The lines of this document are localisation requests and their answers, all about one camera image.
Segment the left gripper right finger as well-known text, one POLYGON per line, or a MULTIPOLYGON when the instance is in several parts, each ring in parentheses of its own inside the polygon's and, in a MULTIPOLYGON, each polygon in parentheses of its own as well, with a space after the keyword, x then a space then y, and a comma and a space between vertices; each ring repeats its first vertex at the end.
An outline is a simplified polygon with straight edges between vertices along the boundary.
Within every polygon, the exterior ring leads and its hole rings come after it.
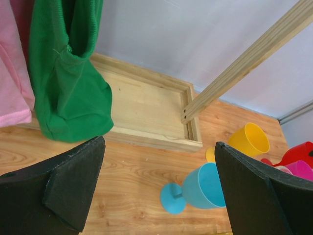
POLYGON ((235 235, 311 235, 313 183, 253 159, 224 142, 217 170, 235 235))

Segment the clear plastic wine glass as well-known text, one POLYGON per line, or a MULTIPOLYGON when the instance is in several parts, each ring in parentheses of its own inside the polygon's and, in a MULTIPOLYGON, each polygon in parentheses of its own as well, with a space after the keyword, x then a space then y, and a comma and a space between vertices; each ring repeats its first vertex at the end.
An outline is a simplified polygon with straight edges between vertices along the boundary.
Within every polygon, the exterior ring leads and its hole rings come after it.
POLYGON ((275 168, 280 170, 280 171, 282 171, 282 172, 284 172, 284 173, 293 175, 293 173, 287 167, 285 167, 283 165, 276 166, 275 168))

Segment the blue plastic wine glass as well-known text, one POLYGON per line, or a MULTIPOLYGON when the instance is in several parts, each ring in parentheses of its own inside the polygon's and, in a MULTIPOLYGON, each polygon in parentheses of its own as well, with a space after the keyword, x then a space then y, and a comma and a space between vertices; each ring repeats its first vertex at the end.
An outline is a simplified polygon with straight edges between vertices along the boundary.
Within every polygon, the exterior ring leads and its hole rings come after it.
POLYGON ((187 204, 208 210, 226 206, 215 163, 205 163, 187 175, 183 184, 166 184, 160 193, 162 207, 170 214, 180 214, 187 204))

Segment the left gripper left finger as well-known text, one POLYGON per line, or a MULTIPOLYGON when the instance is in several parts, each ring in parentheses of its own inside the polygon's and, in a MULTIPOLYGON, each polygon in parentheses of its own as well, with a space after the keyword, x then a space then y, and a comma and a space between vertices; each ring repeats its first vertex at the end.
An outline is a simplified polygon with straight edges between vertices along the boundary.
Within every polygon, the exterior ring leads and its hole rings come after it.
POLYGON ((85 227, 102 167, 105 140, 0 177, 2 235, 77 235, 85 227))

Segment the back yellow wine glass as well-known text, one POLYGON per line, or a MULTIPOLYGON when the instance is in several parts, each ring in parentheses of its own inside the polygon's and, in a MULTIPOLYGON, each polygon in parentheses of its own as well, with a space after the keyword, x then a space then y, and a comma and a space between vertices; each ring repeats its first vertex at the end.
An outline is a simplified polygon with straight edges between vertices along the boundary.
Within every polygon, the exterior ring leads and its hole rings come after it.
POLYGON ((269 152, 270 143, 265 132, 255 123, 247 123, 235 131, 225 143, 249 157, 269 152))

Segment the wooden clothes rack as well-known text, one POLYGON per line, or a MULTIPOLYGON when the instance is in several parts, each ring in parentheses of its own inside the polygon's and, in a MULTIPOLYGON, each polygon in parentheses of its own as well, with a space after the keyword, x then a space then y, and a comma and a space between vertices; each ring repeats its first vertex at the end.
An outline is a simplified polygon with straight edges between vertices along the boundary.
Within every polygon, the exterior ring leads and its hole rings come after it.
POLYGON ((199 113, 313 21, 313 3, 298 1, 204 91, 191 83, 95 53, 90 60, 112 88, 109 141, 181 152, 202 148, 199 113))

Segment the magenta plastic wine glass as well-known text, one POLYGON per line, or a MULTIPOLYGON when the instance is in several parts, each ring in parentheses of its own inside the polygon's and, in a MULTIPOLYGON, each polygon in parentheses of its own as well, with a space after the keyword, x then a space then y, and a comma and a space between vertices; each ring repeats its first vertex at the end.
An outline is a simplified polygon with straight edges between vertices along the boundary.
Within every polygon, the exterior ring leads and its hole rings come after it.
POLYGON ((294 175, 306 180, 313 180, 312 168, 302 160, 285 165, 285 167, 294 175))

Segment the green tank top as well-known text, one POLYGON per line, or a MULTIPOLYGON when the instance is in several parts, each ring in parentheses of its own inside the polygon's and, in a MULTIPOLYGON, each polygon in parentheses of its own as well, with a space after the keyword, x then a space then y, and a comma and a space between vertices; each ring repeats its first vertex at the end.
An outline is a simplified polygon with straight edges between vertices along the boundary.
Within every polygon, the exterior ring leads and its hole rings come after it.
POLYGON ((90 61, 99 32, 101 0, 37 0, 28 69, 35 114, 49 139, 77 142, 113 127, 112 90, 90 61))

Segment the red plastic wine glass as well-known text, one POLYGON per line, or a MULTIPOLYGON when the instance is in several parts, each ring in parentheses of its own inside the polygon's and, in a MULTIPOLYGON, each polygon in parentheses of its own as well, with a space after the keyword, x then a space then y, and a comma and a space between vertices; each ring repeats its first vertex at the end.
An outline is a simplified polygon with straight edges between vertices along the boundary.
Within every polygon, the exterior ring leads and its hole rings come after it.
POLYGON ((284 154, 281 161, 277 164, 273 164, 269 159, 266 159, 266 158, 261 159, 261 162, 268 164, 270 166, 279 166, 279 165, 286 166, 296 161, 304 161, 310 166, 310 168, 313 167, 313 143, 312 142, 307 141, 289 149, 284 154))

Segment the pink shirt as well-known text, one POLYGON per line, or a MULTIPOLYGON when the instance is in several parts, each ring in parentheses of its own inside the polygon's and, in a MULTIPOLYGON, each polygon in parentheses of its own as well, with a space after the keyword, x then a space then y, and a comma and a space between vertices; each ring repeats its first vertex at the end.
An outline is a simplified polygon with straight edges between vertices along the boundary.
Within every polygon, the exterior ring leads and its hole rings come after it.
POLYGON ((0 126, 30 123, 35 96, 10 1, 0 2, 0 126))

